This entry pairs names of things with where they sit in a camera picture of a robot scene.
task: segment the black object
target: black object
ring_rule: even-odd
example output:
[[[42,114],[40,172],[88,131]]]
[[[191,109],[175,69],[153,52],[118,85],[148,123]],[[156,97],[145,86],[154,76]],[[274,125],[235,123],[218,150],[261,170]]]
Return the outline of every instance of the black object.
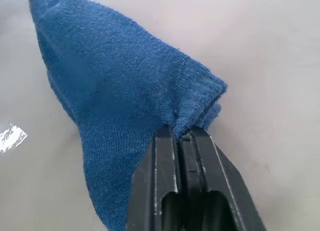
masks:
[[[127,231],[266,231],[234,165],[203,129],[156,132],[132,182]]]

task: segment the gray table surface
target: gray table surface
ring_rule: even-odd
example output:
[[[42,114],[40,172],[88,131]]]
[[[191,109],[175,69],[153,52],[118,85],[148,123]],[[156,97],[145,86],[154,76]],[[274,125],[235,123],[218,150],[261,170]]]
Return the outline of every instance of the gray table surface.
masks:
[[[320,0],[95,0],[229,84],[213,140],[242,173],[269,231],[320,227]],[[103,231],[81,141],[51,91],[28,0],[0,0],[2,231]]]

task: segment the sock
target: sock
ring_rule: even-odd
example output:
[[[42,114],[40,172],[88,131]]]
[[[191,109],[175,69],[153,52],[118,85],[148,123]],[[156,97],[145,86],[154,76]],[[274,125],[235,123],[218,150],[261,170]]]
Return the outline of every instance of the sock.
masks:
[[[30,0],[51,88],[76,123],[97,215],[123,231],[135,168],[155,131],[207,128],[227,85],[132,19],[88,0]]]

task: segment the white surface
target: white surface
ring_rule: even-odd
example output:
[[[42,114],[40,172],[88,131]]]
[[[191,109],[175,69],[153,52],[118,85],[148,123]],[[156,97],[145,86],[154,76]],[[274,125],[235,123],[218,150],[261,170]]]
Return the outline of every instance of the white surface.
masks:
[[[320,0],[96,0],[229,84],[213,139],[242,173],[269,231],[320,227]],[[0,0],[2,231],[102,231],[76,126],[50,90],[27,0]]]

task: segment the blue sock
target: blue sock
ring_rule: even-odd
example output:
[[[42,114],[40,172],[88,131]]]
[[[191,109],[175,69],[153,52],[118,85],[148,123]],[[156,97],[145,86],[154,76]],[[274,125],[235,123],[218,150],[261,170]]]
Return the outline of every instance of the blue sock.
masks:
[[[93,206],[123,231],[132,176],[155,131],[207,128],[227,86],[111,8],[30,0],[30,9],[50,85],[79,129]]]

